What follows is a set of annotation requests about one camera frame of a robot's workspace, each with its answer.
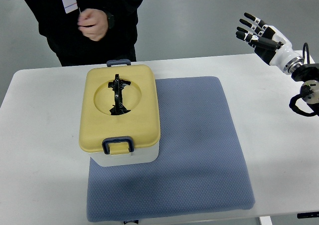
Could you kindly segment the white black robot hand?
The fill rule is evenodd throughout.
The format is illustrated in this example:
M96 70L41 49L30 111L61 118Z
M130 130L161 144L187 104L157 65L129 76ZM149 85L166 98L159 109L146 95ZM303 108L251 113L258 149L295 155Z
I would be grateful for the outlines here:
M269 66L292 74L305 59L295 52L292 43L274 26L258 17L244 13L239 21L247 28L237 27L236 37L254 48L254 52Z

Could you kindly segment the person's bare hand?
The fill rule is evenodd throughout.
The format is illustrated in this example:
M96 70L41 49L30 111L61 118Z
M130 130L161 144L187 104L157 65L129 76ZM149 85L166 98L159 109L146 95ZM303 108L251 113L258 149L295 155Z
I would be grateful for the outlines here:
M78 17L78 29L92 41L100 41L108 31L108 18L105 12L98 9L85 9Z

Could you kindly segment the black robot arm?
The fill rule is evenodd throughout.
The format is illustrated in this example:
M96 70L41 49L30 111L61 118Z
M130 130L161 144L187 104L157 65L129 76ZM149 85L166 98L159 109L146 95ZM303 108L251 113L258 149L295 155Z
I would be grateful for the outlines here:
M296 82L302 81L299 94L291 98L289 107L297 114L305 117L313 117L319 115L319 64L304 64L292 73L292 79ZM302 99L312 109L313 112L308 113L302 111L296 102Z

